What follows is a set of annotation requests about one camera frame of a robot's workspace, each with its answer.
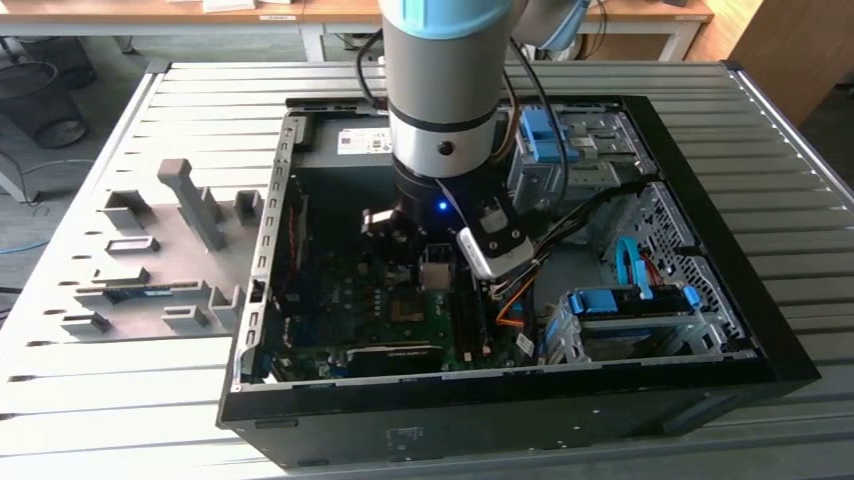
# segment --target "motherboard chip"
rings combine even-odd
[[[392,322],[424,321],[424,299],[420,293],[415,291],[392,293],[389,305]]]

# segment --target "white label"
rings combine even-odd
[[[534,356],[534,342],[522,333],[516,337],[516,347],[519,347],[522,351],[527,353],[528,357]]]
[[[348,128],[337,132],[337,154],[391,153],[388,128]]]
[[[257,19],[268,22],[292,22],[296,17],[293,15],[259,15]]]

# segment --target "desk leg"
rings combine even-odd
[[[680,22],[676,31],[670,34],[670,39],[664,44],[664,49],[658,57],[659,62],[679,62],[684,60],[691,42],[699,30],[700,22]]]
[[[16,202],[32,202],[39,192],[27,190],[27,198],[24,196],[24,187],[20,170],[12,163],[12,160],[0,155],[0,190],[5,190],[12,195]]]
[[[299,34],[303,37],[307,62],[325,62],[325,50],[323,46],[323,25],[304,23],[299,26]]]

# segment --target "wooden desk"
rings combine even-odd
[[[666,34],[659,60],[682,60],[700,25],[714,13],[702,0],[686,8],[660,0],[607,0],[607,33]],[[590,9],[580,33],[596,33],[602,16]],[[165,0],[3,0],[3,35],[176,35],[296,32],[308,61],[323,61],[323,35],[369,33],[380,23],[376,0],[297,0],[259,3],[255,10],[201,13],[199,3]]]
[[[580,33],[596,33],[602,15],[592,1]],[[376,0],[304,0],[300,33],[308,61],[323,61],[323,35],[329,33],[369,33],[380,24]],[[684,8],[660,0],[607,0],[607,33],[666,34],[670,36],[659,60],[684,58],[696,31],[711,21],[714,12],[702,0],[690,0]]]
[[[203,13],[201,3],[165,0],[3,0],[4,35],[175,35],[296,31],[305,5],[259,3],[255,10]]]

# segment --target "metal frame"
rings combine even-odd
[[[494,471],[510,469],[544,478],[668,478],[684,472],[702,479],[850,476],[854,215],[843,208],[849,194],[822,173],[827,167],[820,157],[796,157],[796,131],[784,128],[764,107],[767,99],[754,95],[740,75],[719,64],[580,62],[540,63],[535,68],[547,69],[542,78],[552,94],[648,96],[823,379],[779,401],[735,410],[676,440],[313,467],[287,478],[474,472],[491,478]],[[508,65],[507,70],[519,94],[532,95],[522,69]],[[365,65],[365,73],[381,95],[381,69]],[[164,80],[143,106],[156,78]],[[223,201],[233,198],[235,184],[264,188],[273,160],[269,142],[277,139],[269,133],[281,126],[284,99],[317,92],[359,95],[352,65],[173,64],[143,79],[0,331],[1,376],[19,380],[0,383],[5,476],[43,478],[73,470],[111,478],[129,472],[148,477],[180,472],[205,478],[285,478],[261,453],[213,425],[229,338],[79,343],[55,334],[57,327],[41,311],[44,292],[55,291],[61,273],[57,265],[76,253],[76,239],[88,227],[93,193],[115,187],[115,170],[136,170],[159,145],[175,143],[207,163],[197,186],[209,186]],[[128,134],[129,123],[139,124],[139,135],[151,137]],[[176,133],[176,125],[187,129],[177,138],[167,135]],[[120,143],[139,152],[133,162]]]

